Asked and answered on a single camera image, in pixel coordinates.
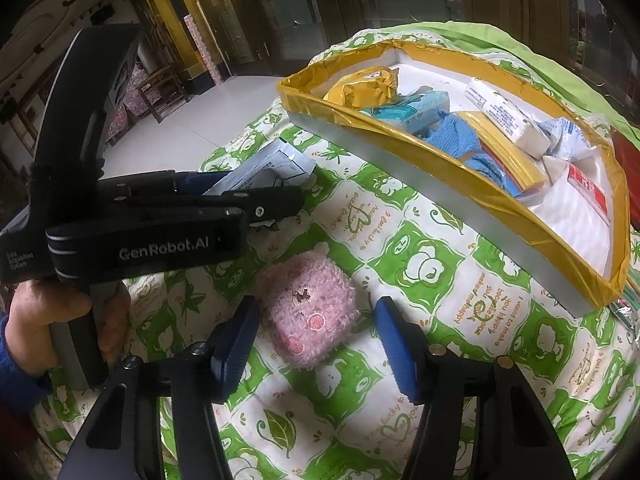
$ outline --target pink plush toy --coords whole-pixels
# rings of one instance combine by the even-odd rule
[[[313,251],[264,269],[256,278],[255,296],[273,323],[281,356],[297,368],[320,361],[360,314],[349,277]]]

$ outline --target green and white tablecloth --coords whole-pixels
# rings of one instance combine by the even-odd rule
[[[473,34],[482,39],[474,43]],[[599,112],[619,122],[587,85],[573,81],[567,84],[570,92],[559,89],[557,81],[569,77],[564,69],[545,65],[541,73],[536,67],[548,60],[484,25],[365,30],[321,57],[389,37],[464,48],[545,88],[583,115]],[[596,108],[587,107],[589,102],[596,102]],[[133,304],[126,351],[152,360],[206,338],[271,262],[315,250],[352,277],[360,320],[315,370],[288,367],[270,334],[263,328],[258,332],[238,392],[225,406],[215,407],[234,478],[399,478],[421,408],[399,393],[371,322],[372,305],[385,295],[433,342],[480,360],[510,355],[545,406],[577,477],[601,473],[640,398],[638,352],[609,310],[572,318],[459,219],[361,158],[292,126],[278,100],[201,169],[232,170],[275,137],[317,163],[299,215],[252,231],[247,254],[239,260],[129,280]],[[633,264],[640,269],[640,237],[634,234],[632,243]],[[53,372],[52,381],[55,391],[37,407],[34,420],[64,456],[96,393],[71,391],[59,372]],[[461,477],[471,459],[473,421],[470,401],[456,464]],[[161,423],[166,471],[169,479],[177,479],[168,399],[162,403]],[[29,460],[37,478],[50,478],[60,467],[41,445]]]

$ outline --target bolt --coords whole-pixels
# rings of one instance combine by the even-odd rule
[[[191,354],[193,355],[203,355],[207,353],[208,349],[209,349],[209,345],[201,341],[199,343],[192,344],[189,347],[189,352],[191,352]]]
[[[513,360],[506,355],[501,355],[496,360],[498,361],[498,366],[500,368],[504,368],[505,370],[513,368]]]
[[[447,349],[440,343],[433,343],[429,345],[429,353],[431,355],[443,356],[447,353]]]
[[[136,368],[139,364],[140,364],[140,358],[136,355],[127,357],[126,359],[124,359],[124,362],[122,363],[122,365],[127,370],[133,370],[133,368]]]

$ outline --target white floor tile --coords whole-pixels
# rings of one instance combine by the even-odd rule
[[[276,98],[277,77],[240,76],[194,96],[158,124],[149,116],[104,152],[105,176],[194,171]]]

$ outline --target pink circle patch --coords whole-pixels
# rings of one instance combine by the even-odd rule
[[[311,330],[315,330],[317,332],[318,330],[322,330],[324,328],[324,326],[326,325],[326,321],[324,320],[324,316],[322,314],[320,314],[319,312],[315,312],[306,319],[306,325]]]
[[[305,346],[293,336],[284,339],[284,346],[293,355],[300,355],[305,351]]]

